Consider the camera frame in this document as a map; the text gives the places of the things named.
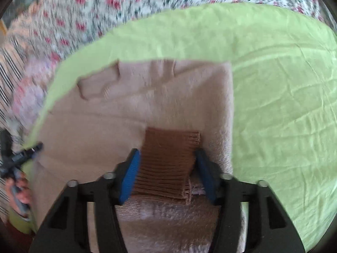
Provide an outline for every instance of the silver screw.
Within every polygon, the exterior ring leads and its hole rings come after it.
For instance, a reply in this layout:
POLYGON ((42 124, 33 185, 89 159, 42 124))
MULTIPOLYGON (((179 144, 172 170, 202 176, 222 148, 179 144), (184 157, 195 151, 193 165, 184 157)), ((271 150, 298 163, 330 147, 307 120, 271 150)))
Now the silver screw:
POLYGON ((233 179, 233 176, 229 173, 222 173, 220 174, 220 178, 223 180, 231 180, 233 179))
POLYGON ((257 185, 260 187, 268 187, 269 184, 265 180, 260 180, 257 182, 257 185))
POLYGON ((77 187, 78 184, 79 183, 78 183, 77 180, 71 180, 71 181, 68 182, 69 187, 77 187))
POLYGON ((103 178, 106 179, 106 180, 115 179, 116 174, 113 173, 113 172, 106 172, 106 173, 104 173, 103 178))

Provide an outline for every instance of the brown knit cuff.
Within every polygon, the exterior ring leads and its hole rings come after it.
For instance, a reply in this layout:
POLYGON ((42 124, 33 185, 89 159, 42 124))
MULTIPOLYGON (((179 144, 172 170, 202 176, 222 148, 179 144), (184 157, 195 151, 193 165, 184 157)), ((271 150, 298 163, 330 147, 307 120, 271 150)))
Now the brown knit cuff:
POLYGON ((200 133, 148 128, 133 195, 177 204, 191 203, 189 175, 200 133))

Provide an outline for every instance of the human hand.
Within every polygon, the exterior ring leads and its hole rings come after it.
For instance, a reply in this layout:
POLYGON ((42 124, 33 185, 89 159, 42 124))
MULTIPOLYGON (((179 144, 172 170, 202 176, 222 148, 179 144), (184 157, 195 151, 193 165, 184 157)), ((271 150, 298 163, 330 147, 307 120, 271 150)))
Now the human hand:
POLYGON ((16 180, 16 182, 12 178, 8 178, 6 180, 6 193, 9 197, 9 205, 13 210, 15 210, 18 214, 23 217, 28 217, 28 214, 23 214, 19 209, 14 200, 14 195, 12 194, 11 187, 16 185, 21 189, 21 192, 16 194, 17 199, 24 204, 31 204, 32 202, 32 193, 28 187, 28 180, 26 179, 26 174, 21 172, 21 178, 16 180))

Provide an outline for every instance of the light green sheet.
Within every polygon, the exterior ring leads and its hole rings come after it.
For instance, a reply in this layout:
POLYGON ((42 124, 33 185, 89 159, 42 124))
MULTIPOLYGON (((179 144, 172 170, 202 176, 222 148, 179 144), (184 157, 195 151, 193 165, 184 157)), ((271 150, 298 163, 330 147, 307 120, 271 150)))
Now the light green sheet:
POLYGON ((323 23, 269 5, 204 5, 129 22, 61 64, 27 145, 79 76, 114 60, 230 60, 234 174, 270 183, 309 250, 337 208, 336 39, 323 23))

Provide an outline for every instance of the person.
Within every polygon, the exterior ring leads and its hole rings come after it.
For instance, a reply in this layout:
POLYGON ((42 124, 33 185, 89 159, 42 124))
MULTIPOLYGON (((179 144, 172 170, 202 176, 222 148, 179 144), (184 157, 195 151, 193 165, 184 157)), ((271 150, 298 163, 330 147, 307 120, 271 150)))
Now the person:
POLYGON ((21 178, 16 181, 11 178, 6 179, 5 189, 9 197, 10 210, 5 225, 8 234, 12 239, 14 239, 16 245, 20 249, 20 252, 28 253, 35 233, 31 228, 29 214, 23 214, 14 200, 14 196, 11 193, 11 187, 13 185, 22 189, 21 192, 16 195, 17 199, 24 204, 30 205, 32 203, 32 193, 28 187, 26 174, 22 172, 21 178))

